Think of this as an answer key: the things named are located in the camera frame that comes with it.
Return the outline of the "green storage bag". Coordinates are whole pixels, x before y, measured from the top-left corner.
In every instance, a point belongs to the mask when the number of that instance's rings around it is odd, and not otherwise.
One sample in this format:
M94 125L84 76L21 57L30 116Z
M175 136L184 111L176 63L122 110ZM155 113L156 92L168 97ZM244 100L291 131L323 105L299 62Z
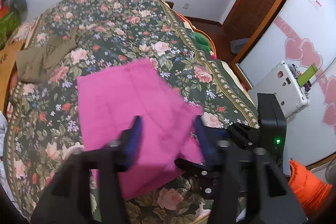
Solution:
M11 34L21 25L17 10L1 10L0 19L0 50L2 50Z

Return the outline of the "white wardrobe sliding door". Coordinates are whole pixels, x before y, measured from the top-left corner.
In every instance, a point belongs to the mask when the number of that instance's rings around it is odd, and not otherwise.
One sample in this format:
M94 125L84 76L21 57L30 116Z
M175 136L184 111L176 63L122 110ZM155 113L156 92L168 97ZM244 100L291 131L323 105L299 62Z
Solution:
M309 106L288 121L284 152L311 165L335 153L335 0L287 0L239 68L253 88L282 60L318 67Z

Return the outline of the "olive green pants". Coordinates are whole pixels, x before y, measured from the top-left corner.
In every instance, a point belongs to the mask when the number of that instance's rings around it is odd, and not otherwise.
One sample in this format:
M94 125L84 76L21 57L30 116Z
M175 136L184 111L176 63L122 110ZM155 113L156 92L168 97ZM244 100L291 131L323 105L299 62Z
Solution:
M80 37L80 32L74 28L65 38L52 35L43 46L19 51L16 57L18 79L24 83L48 81L63 57L77 47Z

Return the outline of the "orange jacket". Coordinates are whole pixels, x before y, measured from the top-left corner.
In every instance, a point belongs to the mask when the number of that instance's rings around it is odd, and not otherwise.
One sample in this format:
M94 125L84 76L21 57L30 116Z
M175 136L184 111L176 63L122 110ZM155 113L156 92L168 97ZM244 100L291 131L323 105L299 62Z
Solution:
M303 208L308 220L316 219L335 202L335 186L323 182L305 166L289 161L288 184Z

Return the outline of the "colourful fleece blanket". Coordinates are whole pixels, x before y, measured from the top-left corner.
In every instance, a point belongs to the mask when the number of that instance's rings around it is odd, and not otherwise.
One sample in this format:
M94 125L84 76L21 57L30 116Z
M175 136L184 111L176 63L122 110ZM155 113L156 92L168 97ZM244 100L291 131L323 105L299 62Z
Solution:
M197 47L201 50L208 52L212 59L217 59L217 51L213 40L203 31L197 29L185 16L176 12L180 21L183 22L186 28L190 29L195 37Z

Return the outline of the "wooden lap desk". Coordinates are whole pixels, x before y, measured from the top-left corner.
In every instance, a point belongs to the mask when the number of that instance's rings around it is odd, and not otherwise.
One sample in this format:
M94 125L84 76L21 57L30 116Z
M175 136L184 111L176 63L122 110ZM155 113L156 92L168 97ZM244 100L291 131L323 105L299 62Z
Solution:
M17 52L25 45L24 40L17 40L10 45L5 46L1 50L1 65L0 65L0 107L1 112L5 114L8 104L10 79L15 67Z

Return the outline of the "white wall socket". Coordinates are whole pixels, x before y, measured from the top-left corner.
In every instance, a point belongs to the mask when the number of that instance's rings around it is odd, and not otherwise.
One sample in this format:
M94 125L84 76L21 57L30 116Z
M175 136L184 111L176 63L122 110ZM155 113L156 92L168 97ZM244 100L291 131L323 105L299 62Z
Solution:
M184 3L182 6L183 9L188 9L189 8L189 3Z

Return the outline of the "pink pants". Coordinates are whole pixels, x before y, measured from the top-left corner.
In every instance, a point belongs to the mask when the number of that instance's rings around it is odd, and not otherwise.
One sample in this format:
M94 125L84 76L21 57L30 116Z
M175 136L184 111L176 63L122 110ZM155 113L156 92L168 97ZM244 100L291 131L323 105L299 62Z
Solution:
M79 123L84 148L99 149L129 130L134 139L126 157L130 168L119 174L125 199L159 188L180 175L181 157L202 161L192 138L202 114L158 75L148 59L77 78Z

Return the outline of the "green bottle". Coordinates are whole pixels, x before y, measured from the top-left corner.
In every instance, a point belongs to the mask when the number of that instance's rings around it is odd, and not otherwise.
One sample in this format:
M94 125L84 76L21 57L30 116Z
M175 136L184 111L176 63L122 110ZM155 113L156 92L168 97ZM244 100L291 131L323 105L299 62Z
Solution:
M310 79L317 73L317 71L318 67L315 65L315 63L309 66L308 69L297 78L299 87L302 88L305 84L307 84Z

